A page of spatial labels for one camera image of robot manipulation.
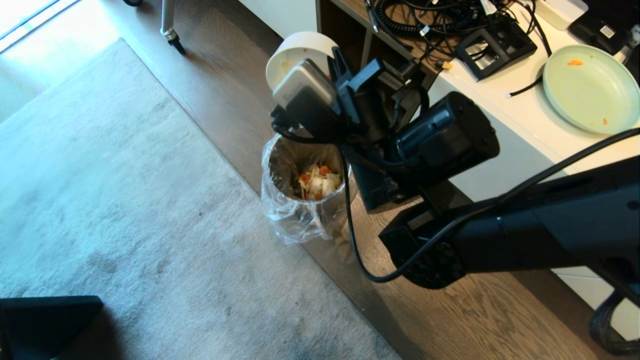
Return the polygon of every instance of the trash can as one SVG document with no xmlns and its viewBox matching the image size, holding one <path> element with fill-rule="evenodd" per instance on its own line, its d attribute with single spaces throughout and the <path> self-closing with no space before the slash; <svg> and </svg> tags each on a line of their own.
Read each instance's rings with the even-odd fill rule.
<svg viewBox="0 0 640 360">
<path fill-rule="evenodd" d="M 303 200 L 298 178 L 313 164 L 340 174 L 342 184 L 321 200 Z M 357 186 L 351 167 L 348 179 L 353 200 Z M 262 210 L 286 244 L 331 240 L 342 231 L 346 221 L 344 181 L 334 145 L 298 143 L 276 135 L 262 150 Z"/>
</svg>

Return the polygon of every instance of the rug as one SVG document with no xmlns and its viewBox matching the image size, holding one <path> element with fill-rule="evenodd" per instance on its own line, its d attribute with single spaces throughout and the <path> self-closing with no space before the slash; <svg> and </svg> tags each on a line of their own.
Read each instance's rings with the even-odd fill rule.
<svg viewBox="0 0 640 360">
<path fill-rule="evenodd" d="M 123 40 L 0 124 L 0 254 L 104 301 L 59 359 L 398 358 Z"/>
</svg>

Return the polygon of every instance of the wooden floor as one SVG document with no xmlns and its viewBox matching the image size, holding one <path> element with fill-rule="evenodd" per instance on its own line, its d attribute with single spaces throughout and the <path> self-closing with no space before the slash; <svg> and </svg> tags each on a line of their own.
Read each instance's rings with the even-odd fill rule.
<svg viewBox="0 0 640 360">
<path fill-rule="evenodd" d="M 260 152 L 273 135 L 264 66 L 281 39 L 231 0 L 177 2 L 175 29 L 187 56 L 166 44 L 159 27 L 160 0 L 145 0 L 137 9 L 121 0 L 82 0 L 0 59 L 22 58 L 25 77 L 39 79 L 40 91 L 124 37 L 259 193 Z M 51 39 L 52 34 L 60 35 Z M 43 51 L 39 41 L 47 38 L 50 44 Z M 379 274 L 390 271 L 388 254 L 376 237 L 396 211 L 368 217 L 361 202 L 356 207 L 366 263 Z M 405 359 L 612 358 L 588 336 L 593 311 L 548 271 L 474 274 L 434 291 L 403 278 L 369 282 L 344 239 L 305 248 Z"/>
</svg>

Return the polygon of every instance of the white bowl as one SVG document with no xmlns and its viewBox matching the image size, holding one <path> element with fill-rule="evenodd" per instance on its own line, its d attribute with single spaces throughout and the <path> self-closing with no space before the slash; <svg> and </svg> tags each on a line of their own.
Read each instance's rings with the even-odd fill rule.
<svg viewBox="0 0 640 360">
<path fill-rule="evenodd" d="M 289 35 L 267 62 L 265 73 L 269 87 L 272 90 L 275 89 L 289 71 L 304 59 L 312 60 L 329 76 L 329 63 L 326 57 L 333 58 L 332 47 L 334 46 L 338 44 L 314 31 L 302 31 Z"/>
</svg>

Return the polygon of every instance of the food residue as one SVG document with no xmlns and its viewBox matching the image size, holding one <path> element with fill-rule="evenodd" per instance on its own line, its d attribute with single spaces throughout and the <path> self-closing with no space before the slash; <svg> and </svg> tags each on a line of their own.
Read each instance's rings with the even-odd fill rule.
<svg viewBox="0 0 640 360">
<path fill-rule="evenodd" d="M 313 164 L 309 171 L 298 177 L 301 198 L 305 200 L 322 200 L 342 184 L 339 174 L 334 174 L 328 166 Z"/>
<path fill-rule="evenodd" d="M 582 60 L 578 60 L 578 59 L 573 59 L 571 61 L 569 61 L 568 63 L 566 63 L 569 66 L 580 66 L 580 65 L 584 65 L 584 63 L 582 62 Z"/>
</svg>

